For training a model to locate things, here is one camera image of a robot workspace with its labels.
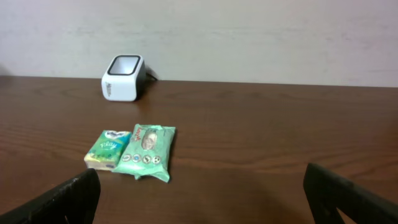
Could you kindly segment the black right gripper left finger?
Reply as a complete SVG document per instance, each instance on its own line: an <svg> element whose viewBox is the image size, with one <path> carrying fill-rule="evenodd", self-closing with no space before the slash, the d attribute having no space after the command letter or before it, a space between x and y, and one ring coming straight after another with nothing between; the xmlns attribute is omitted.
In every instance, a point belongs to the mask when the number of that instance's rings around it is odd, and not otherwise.
<svg viewBox="0 0 398 224"><path fill-rule="evenodd" d="M97 172L87 169L39 197L1 215L1 223L92 223L101 193Z"/></svg>

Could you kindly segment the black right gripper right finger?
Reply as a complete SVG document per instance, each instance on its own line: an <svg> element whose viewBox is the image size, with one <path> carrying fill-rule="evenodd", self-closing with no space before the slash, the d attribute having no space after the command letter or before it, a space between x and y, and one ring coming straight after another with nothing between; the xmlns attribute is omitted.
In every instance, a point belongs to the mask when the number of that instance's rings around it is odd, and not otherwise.
<svg viewBox="0 0 398 224"><path fill-rule="evenodd" d="M340 211L355 223L397 223L396 204L318 164L308 164L303 189L315 223L343 223Z"/></svg>

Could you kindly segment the green tissue pack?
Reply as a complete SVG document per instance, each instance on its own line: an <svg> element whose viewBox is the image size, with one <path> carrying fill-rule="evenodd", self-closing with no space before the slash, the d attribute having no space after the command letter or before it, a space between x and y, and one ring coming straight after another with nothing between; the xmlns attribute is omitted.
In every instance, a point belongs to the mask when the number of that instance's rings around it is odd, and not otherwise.
<svg viewBox="0 0 398 224"><path fill-rule="evenodd" d="M127 147L132 132L104 130L84 157L87 168L112 171Z"/></svg>

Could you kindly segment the green wet wipes pack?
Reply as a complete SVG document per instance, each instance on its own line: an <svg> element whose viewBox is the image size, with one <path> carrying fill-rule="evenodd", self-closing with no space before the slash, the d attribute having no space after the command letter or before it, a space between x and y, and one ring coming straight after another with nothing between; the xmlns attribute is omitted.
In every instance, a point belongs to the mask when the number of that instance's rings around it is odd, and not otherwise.
<svg viewBox="0 0 398 224"><path fill-rule="evenodd" d="M169 182L170 148L175 131L170 126L136 124L113 172L132 175L136 180L151 176Z"/></svg>

